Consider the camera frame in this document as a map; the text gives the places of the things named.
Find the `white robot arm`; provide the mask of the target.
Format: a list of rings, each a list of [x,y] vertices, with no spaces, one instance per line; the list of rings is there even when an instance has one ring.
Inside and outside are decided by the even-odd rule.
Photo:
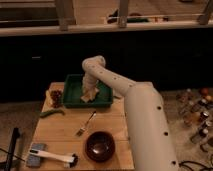
[[[151,82],[136,82],[105,68],[103,56],[84,59],[83,85],[102,81],[124,97],[129,143],[135,171],[178,171],[164,102]]]

